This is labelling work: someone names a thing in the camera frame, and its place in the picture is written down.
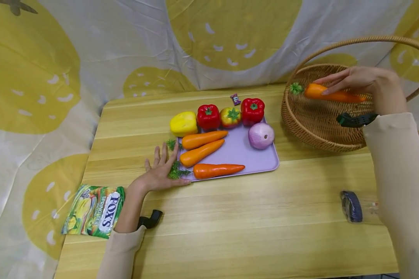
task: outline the hand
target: hand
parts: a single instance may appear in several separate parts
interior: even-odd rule
[[[172,180],[168,177],[169,171],[171,170],[172,164],[177,160],[177,154],[179,152],[178,143],[175,143],[174,152],[168,159],[168,148],[166,142],[163,142],[163,150],[160,155],[160,147],[155,148],[154,163],[151,167],[149,159],[145,159],[144,167],[146,173],[135,179],[129,186],[129,189],[136,188],[142,190],[145,193],[149,191],[158,191],[168,189],[176,186],[184,186],[191,183],[189,179],[177,179]]]
[[[407,102],[397,74],[376,67],[351,67],[313,81],[330,83],[322,94],[332,94],[345,88],[370,93],[374,97],[375,112],[380,115],[407,112]]]

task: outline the tomato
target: tomato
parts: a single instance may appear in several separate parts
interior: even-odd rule
[[[226,128],[236,127],[241,121],[241,113],[238,108],[227,107],[220,111],[222,126]]]

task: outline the black device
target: black device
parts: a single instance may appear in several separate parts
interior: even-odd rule
[[[141,216],[138,220],[138,227],[139,229],[142,225],[144,225],[147,229],[152,229],[157,226],[158,222],[160,221],[161,216],[163,215],[162,211],[154,209],[152,211],[151,217],[144,217]]]
[[[352,117],[347,112],[343,112],[337,116],[337,122],[340,123],[342,127],[363,127],[374,121],[377,115],[378,114],[363,114],[358,117]]]

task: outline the yellow pattern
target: yellow pattern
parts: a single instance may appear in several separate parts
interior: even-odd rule
[[[80,100],[79,57],[36,0],[20,3],[36,13],[9,3],[0,3],[0,129],[48,133]]]
[[[308,62],[306,65],[309,66],[309,65],[315,65],[315,64],[339,64],[339,65],[351,67],[351,66],[357,65],[357,59],[354,56],[349,55],[347,53],[331,53],[320,58],[315,58],[312,61]],[[274,83],[287,82],[287,79],[289,79],[290,75],[292,74],[292,71],[293,69],[285,73]]]
[[[282,47],[302,0],[166,0],[180,47],[212,68],[241,71]]]
[[[413,0],[396,30],[396,35],[419,41],[419,0]],[[412,47],[396,45],[390,53],[390,63],[396,73],[413,82],[419,82],[419,51]]]
[[[80,186],[88,154],[62,158],[41,170],[26,189],[22,220],[30,240],[53,259],[59,259],[62,226]]]
[[[174,70],[141,67],[125,80],[124,97],[139,97],[173,92],[197,91],[188,78]]]

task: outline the candy wrapper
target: candy wrapper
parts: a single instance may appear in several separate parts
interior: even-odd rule
[[[83,184],[74,197],[62,234],[109,238],[124,202],[123,187]]]
[[[237,94],[231,95],[230,98],[233,100],[233,103],[235,104],[235,106],[240,105],[241,100],[239,100],[239,97],[237,96]]]

